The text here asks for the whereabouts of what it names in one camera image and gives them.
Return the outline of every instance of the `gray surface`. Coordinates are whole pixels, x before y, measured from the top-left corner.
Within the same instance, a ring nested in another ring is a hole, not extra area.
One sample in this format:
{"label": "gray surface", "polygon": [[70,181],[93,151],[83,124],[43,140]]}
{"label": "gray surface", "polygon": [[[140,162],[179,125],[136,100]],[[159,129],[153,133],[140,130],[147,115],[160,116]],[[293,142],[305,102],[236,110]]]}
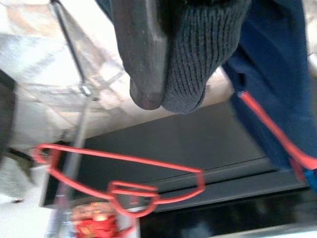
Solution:
{"label": "gray surface", "polygon": [[[191,115],[171,116],[90,138],[86,141],[86,148],[205,170],[264,157],[235,119],[229,103],[205,107]],[[149,182],[184,174],[181,171],[88,156],[83,157],[80,170],[80,181],[100,189],[110,180]]]}
{"label": "gray surface", "polygon": [[[298,182],[291,172],[271,172],[262,175],[249,176],[206,186],[205,192],[189,200],[159,206],[156,211],[167,211],[186,207],[200,206],[212,203],[230,201],[239,198],[247,198],[257,195],[282,192],[297,188],[307,187]],[[178,196],[189,192],[190,189],[169,192],[166,195]]]}

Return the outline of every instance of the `red zipper trim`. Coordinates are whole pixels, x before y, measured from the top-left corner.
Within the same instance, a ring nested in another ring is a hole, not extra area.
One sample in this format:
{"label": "red zipper trim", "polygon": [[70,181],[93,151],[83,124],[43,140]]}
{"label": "red zipper trim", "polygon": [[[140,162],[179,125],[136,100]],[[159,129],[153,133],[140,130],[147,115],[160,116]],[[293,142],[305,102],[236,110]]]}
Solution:
{"label": "red zipper trim", "polygon": [[294,145],[293,142],[285,135],[283,130],[270,118],[266,111],[251,96],[249,92],[242,92],[239,97],[275,135],[275,137],[280,141],[287,153],[289,153],[306,169],[317,169],[317,158],[305,154],[296,145]]}

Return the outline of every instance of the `metal rod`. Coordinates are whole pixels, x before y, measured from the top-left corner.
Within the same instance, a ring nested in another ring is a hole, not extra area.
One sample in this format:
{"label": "metal rod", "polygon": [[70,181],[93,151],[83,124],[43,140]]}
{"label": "metal rod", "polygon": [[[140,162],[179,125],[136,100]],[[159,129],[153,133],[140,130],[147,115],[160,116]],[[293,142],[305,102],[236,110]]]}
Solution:
{"label": "metal rod", "polygon": [[59,25],[61,27],[61,30],[64,34],[64,37],[67,41],[67,45],[68,45],[68,48],[70,50],[70,53],[73,57],[73,60],[75,62],[75,65],[76,65],[76,68],[78,70],[78,73],[80,75],[80,79],[81,79],[81,83],[82,84],[85,84],[86,83],[86,77],[85,77],[85,73],[84,73],[84,70],[82,69],[81,67],[81,64],[80,64],[80,61],[79,61],[79,56],[77,54],[77,51],[75,50],[75,46],[67,32],[67,27],[65,25],[65,22],[66,22],[66,17],[65,17],[65,13],[66,13],[66,9],[64,8],[64,6],[59,2],[59,1],[56,1],[56,0],[52,0],[51,1],[52,3],[52,6],[53,6],[53,10],[57,16],[57,20],[59,22]]}
{"label": "metal rod", "polygon": [[[89,90],[89,88],[85,84],[86,79],[85,79],[84,71],[81,67],[77,52],[75,50],[75,46],[67,32],[67,27],[65,25],[66,10],[58,1],[52,0],[51,3],[52,3],[53,11],[55,12],[57,16],[57,20],[65,36],[68,48],[70,50],[70,53],[75,62],[76,68],[78,70],[78,73],[80,75],[81,89],[83,87],[84,89],[86,89],[86,91],[83,90],[86,96],[86,100],[84,103],[83,111],[81,112],[78,118],[77,126],[75,128],[75,139],[74,139],[74,142],[72,143],[73,147],[82,148],[85,142],[86,127],[87,127],[90,104],[95,99],[96,95],[95,95],[95,92],[92,92],[91,90]],[[72,178],[72,179],[76,178],[78,174],[78,167],[80,165],[80,161],[81,161],[80,154],[69,153],[65,159],[63,173],[69,178]],[[72,223],[70,221],[71,207],[69,204],[70,198],[72,196],[72,192],[73,192],[72,188],[70,188],[68,185],[62,182],[59,183],[55,201],[54,201],[56,205],[56,210],[53,211],[53,214],[51,216],[48,232],[45,235],[46,238],[59,238],[62,228],[64,228],[64,237],[68,237],[68,238],[72,237],[73,228],[72,228]]]}
{"label": "metal rod", "polygon": [[[90,104],[93,101],[93,94],[86,97],[84,108],[82,113],[78,118],[77,127],[75,129],[75,140],[72,146],[76,148],[82,148],[85,142],[86,127],[88,121],[88,114],[90,109]],[[65,159],[63,174],[69,178],[76,178],[78,174],[78,167],[80,165],[81,155],[78,153],[69,153]],[[59,233],[62,230],[62,226],[66,225],[66,233],[71,232],[71,222],[69,217],[67,217],[70,212],[69,200],[72,196],[73,189],[64,183],[59,183],[56,197],[55,205],[56,210],[53,211],[51,217],[48,232],[46,238],[58,238]]]}

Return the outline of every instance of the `blue jacket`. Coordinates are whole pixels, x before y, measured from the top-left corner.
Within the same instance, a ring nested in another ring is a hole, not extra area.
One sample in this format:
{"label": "blue jacket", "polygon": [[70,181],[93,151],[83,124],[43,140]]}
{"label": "blue jacket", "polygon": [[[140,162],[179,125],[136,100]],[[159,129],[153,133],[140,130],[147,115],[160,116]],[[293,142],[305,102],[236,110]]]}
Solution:
{"label": "blue jacket", "polygon": [[223,65],[237,116],[272,163],[317,169],[301,0],[253,0],[236,52]]}

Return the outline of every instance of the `metal pole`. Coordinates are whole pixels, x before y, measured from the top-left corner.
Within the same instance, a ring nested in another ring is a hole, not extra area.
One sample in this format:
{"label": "metal pole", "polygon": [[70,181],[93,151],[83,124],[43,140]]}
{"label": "metal pole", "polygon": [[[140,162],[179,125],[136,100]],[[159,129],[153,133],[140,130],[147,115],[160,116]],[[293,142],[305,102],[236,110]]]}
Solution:
{"label": "metal pole", "polygon": [[[75,50],[75,47],[67,33],[65,22],[65,12],[63,6],[55,0],[52,0],[53,10],[57,16],[57,20],[60,24],[62,32],[65,36],[67,41],[67,45],[71,52],[71,55],[74,59],[75,65],[81,77],[81,86],[80,89],[86,96],[86,100],[84,103],[83,111],[81,112],[77,126],[75,128],[75,140],[71,146],[82,148],[85,142],[85,135],[86,135],[86,127],[87,127],[87,120],[88,120],[88,113],[90,109],[90,105],[92,101],[95,101],[97,96],[97,90],[95,88],[89,88],[86,85],[84,71],[80,65],[78,60],[78,56]],[[72,179],[75,179],[78,174],[78,167],[80,165],[81,155],[77,153],[70,153],[67,155],[65,159],[65,164],[63,167],[63,173]],[[71,207],[69,204],[70,198],[72,196],[72,188],[67,186],[66,184],[60,182],[57,188],[57,193],[55,197],[55,205],[56,210],[53,211],[49,222],[48,232],[45,235],[45,238],[59,238],[60,233],[63,232],[63,238],[75,238],[75,231],[73,229],[73,225],[70,219],[71,216]]]}
{"label": "metal pole", "polygon": [[[81,113],[78,119],[75,141],[72,143],[73,147],[82,148],[84,146],[89,108],[91,102],[93,101],[92,99],[93,97],[91,95],[88,96],[85,100],[83,112]],[[80,161],[80,154],[69,153],[65,159],[63,173],[67,177],[75,179],[78,174],[78,167],[80,165]],[[70,188],[62,182],[59,183],[56,198],[54,201],[56,205],[56,210],[53,211],[53,215],[51,217],[49,224],[49,229],[45,237],[58,238],[63,225],[64,228],[67,230],[67,233],[72,231],[72,225],[69,218],[71,214],[69,200],[72,196],[72,192],[72,188]]]}

